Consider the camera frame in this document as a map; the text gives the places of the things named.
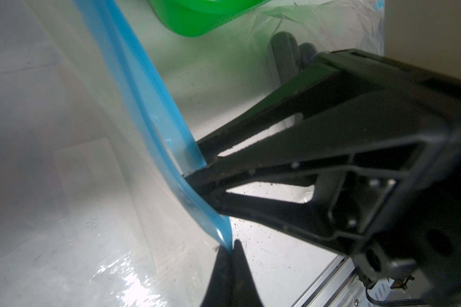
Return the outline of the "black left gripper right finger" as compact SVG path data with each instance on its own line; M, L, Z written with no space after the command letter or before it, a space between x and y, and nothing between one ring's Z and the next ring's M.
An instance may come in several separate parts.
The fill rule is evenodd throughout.
M232 261L232 306L263 307L240 240L234 242Z

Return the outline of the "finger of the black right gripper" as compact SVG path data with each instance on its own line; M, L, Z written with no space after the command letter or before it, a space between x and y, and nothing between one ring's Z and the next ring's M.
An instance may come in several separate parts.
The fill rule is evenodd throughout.
M290 117L309 118L353 97L356 84L349 85L347 59L362 51L322 52L292 80L197 142L207 162L232 146Z
M399 115L315 115L228 156L261 131L231 122L198 141L208 162L187 177L217 212L338 253L402 250L382 217L407 164Z

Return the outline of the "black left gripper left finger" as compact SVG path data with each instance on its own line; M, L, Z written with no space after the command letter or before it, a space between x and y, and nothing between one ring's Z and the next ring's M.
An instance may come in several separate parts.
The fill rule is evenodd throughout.
M231 254L219 247L213 272L201 307L230 306L232 301L233 262Z

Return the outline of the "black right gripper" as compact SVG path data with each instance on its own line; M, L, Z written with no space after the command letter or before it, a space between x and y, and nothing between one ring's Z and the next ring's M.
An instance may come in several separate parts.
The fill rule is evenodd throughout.
M369 282L426 278L432 306L461 306L461 80L360 51L324 54L341 73L331 152L348 156L330 217L354 212L351 247Z

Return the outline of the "dark eggplant green stem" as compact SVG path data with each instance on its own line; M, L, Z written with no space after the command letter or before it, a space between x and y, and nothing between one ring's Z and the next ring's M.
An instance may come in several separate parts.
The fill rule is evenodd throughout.
M296 38L286 31L275 33L268 45L267 60L275 88L293 79L301 71Z

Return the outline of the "large clear zip-top bag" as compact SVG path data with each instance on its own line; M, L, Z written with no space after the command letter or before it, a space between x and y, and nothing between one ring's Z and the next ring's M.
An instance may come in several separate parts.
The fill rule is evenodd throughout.
M0 1L0 306L199 306L203 165L116 1Z

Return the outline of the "small clear zip-top bag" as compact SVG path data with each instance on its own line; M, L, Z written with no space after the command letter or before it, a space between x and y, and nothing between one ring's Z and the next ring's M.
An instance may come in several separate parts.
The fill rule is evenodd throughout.
M359 49L384 55L383 1L328 1L261 8L251 34L266 50L275 33L286 31L302 43L313 43L322 52Z

